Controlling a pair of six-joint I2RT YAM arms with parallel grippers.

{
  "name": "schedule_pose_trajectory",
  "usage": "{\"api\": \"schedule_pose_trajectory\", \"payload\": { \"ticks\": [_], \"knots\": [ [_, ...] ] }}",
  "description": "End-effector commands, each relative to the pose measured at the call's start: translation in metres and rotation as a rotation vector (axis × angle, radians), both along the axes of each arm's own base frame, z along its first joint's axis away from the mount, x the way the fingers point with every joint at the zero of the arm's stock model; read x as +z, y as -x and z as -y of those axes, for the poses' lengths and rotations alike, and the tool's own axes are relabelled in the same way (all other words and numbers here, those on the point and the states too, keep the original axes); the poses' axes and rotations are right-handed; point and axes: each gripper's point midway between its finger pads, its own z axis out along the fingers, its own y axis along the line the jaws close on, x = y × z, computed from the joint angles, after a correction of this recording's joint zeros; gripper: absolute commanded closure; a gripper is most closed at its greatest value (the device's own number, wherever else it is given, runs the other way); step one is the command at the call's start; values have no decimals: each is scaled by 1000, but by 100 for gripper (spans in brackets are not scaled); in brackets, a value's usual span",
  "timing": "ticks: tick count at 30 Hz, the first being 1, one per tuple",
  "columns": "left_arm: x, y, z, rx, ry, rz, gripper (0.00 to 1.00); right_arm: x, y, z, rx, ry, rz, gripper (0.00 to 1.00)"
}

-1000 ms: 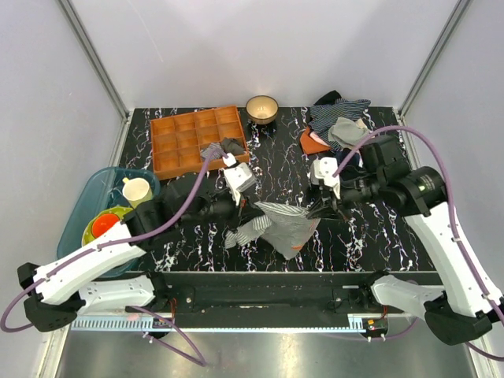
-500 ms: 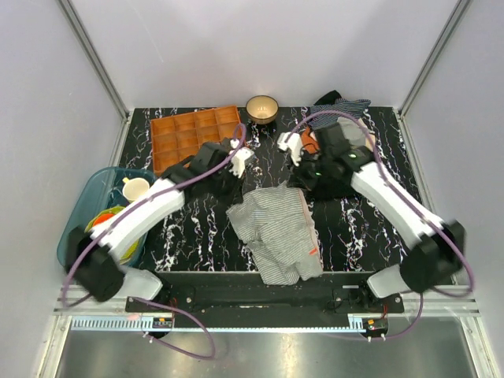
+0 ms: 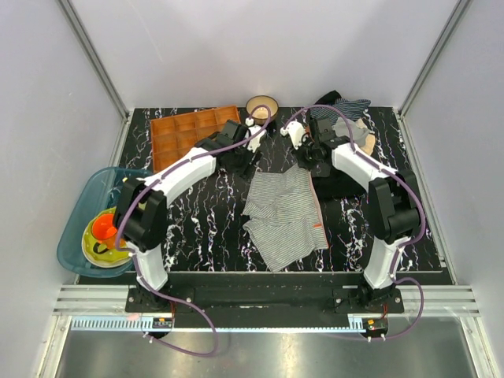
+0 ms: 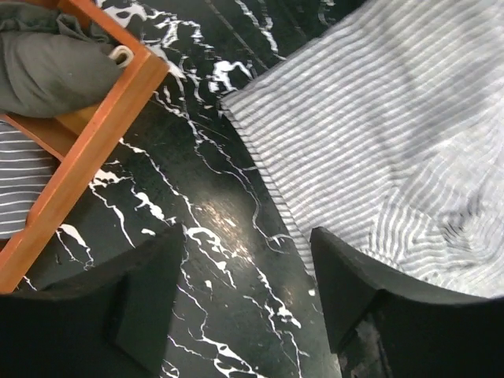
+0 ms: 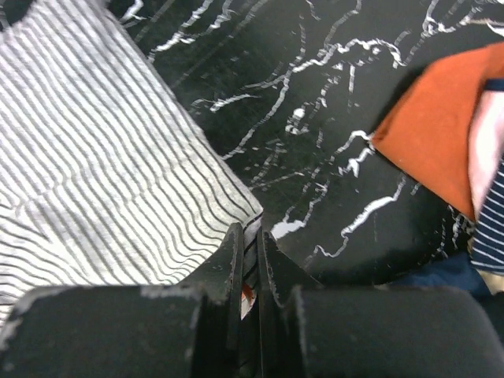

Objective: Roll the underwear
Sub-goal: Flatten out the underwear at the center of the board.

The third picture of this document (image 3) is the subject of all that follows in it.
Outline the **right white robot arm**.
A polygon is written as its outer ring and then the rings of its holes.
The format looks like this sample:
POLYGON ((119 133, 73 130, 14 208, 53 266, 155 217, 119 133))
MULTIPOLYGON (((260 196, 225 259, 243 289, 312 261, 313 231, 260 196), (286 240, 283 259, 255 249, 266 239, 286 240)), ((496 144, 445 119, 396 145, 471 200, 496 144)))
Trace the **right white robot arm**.
POLYGON ((313 120, 309 129, 291 121, 282 135, 290 137, 303 168, 330 163, 366 191, 374 241, 364 270, 367 287, 357 296, 364 311, 377 311, 386 302, 383 290, 395 284, 400 254, 424 234, 426 219, 415 174, 395 170, 364 152, 370 131, 342 117, 334 125, 327 118, 313 120))

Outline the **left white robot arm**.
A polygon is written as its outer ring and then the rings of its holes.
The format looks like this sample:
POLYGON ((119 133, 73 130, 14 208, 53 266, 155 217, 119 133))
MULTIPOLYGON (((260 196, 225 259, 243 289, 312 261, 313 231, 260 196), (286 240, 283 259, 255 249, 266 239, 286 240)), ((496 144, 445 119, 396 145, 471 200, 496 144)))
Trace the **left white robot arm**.
POLYGON ((123 183, 113 215, 115 246, 132 257, 137 281, 146 288, 143 303, 154 312, 164 310, 170 293, 161 245, 169 226, 168 209, 186 190, 212 176, 217 168, 242 173, 255 158, 266 126, 248 128, 233 120, 220 132, 197 141, 178 161, 144 179, 123 183))

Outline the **grey striped underwear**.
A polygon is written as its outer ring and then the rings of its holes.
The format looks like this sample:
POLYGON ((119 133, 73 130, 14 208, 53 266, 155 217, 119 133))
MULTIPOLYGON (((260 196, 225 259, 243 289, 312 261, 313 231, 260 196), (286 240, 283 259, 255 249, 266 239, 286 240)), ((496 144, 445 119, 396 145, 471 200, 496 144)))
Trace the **grey striped underwear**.
POLYGON ((311 173, 298 165, 283 173, 256 172, 243 214, 249 217, 243 228, 272 272, 328 249, 311 173))

